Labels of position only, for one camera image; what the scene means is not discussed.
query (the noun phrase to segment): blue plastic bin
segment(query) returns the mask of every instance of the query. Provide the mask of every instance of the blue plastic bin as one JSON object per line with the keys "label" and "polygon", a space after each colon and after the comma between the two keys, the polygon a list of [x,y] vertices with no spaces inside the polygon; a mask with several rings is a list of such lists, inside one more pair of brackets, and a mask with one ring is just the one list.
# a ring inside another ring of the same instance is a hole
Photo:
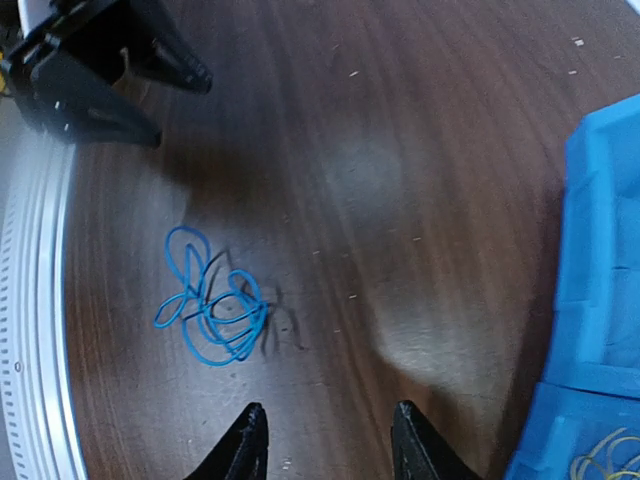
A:
{"label": "blue plastic bin", "polygon": [[[640,402],[540,383],[520,445],[504,478],[567,480],[576,457],[588,454],[621,427],[628,428],[624,435],[640,434]],[[620,444],[612,456],[614,468],[621,468],[638,454],[640,442]],[[595,460],[606,464],[606,449]],[[602,475],[589,468],[584,478],[602,480]]]}
{"label": "blue plastic bin", "polygon": [[544,380],[640,398],[640,95],[583,120],[566,185]]}

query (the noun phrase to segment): white circular rim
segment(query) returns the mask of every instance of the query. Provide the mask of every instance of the white circular rim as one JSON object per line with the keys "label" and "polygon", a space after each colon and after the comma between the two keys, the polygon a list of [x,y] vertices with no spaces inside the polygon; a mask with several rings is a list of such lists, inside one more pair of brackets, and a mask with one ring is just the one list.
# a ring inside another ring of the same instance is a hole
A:
{"label": "white circular rim", "polygon": [[17,478],[84,480],[64,319],[75,148],[24,129],[0,243],[0,384]]}

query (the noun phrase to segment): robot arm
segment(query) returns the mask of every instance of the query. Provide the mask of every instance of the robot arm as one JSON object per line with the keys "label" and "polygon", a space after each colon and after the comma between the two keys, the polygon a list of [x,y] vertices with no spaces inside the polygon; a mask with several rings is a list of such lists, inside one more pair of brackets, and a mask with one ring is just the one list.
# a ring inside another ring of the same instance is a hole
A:
{"label": "robot arm", "polygon": [[18,9],[19,25],[0,19],[0,71],[28,123],[64,141],[160,144],[160,129],[111,88],[126,68],[195,93],[211,88],[160,0],[18,0]]}

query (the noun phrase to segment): tangled blue cable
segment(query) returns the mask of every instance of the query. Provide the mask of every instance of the tangled blue cable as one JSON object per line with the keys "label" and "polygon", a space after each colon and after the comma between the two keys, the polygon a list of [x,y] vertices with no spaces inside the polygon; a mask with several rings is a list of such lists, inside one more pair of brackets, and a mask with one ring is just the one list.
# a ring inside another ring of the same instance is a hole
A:
{"label": "tangled blue cable", "polygon": [[[195,243],[188,242],[184,249],[184,272],[180,271],[180,268],[171,255],[170,249],[171,239],[178,232],[184,232],[195,237]],[[204,250],[204,256],[201,255],[197,246]],[[181,293],[169,297],[160,305],[158,313],[153,320],[154,326],[156,328],[167,328],[175,323],[176,320],[181,319],[182,335],[187,343],[187,347],[198,360],[206,365],[222,367],[234,360],[239,362],[246,360],[249,355],[251,355],[256,340],[264,328],[269,310],[269,305],[262,300],[260,287],[253,276],[244,270],[233,270],[227,277],[230,290],[209,300],[207,299],[207,274],[216,259],[212,257],[211,245],[207,237],[195,228],[185,226],[175,227],[167,234],[167,238],[165,239],[164,255],[169,269],[176,278],[180,280],[184,290]],[[195,285],[191,282],[192,263],[197,265],[199,272]],[[238,286],[238,283],[236,283],[238,280],[245,281],[249,285],[251,293],[245,292],[242,286]],[[216,317],[213,313],[215,306],[227,298],[235,299],[244,310],[244,313],[234,318]],[[175,302],[179,302],[175,312],[169,320],[162,322],[160,320],[162,313],[169,305]],[[196,302],[196,311],[183,316],[185,309],[191,302]],[[228,358],[221,361],[214,361],[203,356],[189,335],[187,324],[191,321],[197,323],[200,333],[209,343],[224,347]],[[243,321],[247,324],[246,328],[238,333],[234,333],[230,338],[226,338],[220,331],[221,327],[228,327]]]}

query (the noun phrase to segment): dark wood surface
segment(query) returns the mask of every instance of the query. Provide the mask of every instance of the dark wood surface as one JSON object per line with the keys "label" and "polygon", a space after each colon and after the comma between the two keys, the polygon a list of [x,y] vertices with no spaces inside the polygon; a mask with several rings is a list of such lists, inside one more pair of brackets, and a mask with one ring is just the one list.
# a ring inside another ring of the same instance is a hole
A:
{"label": "dark wood surface", "polygon": [[[181,478],[259,401],[271,479],[389,479],[401,399],[500,478],[550,334],[563,144],[640,90],[640,17],[605,0],[167,6],[213,92],[125,81],[162,147],[78,159],[66,299],[91,478]],[[182,223],[279,299],[244,364],[208,368],[153,328]]]}

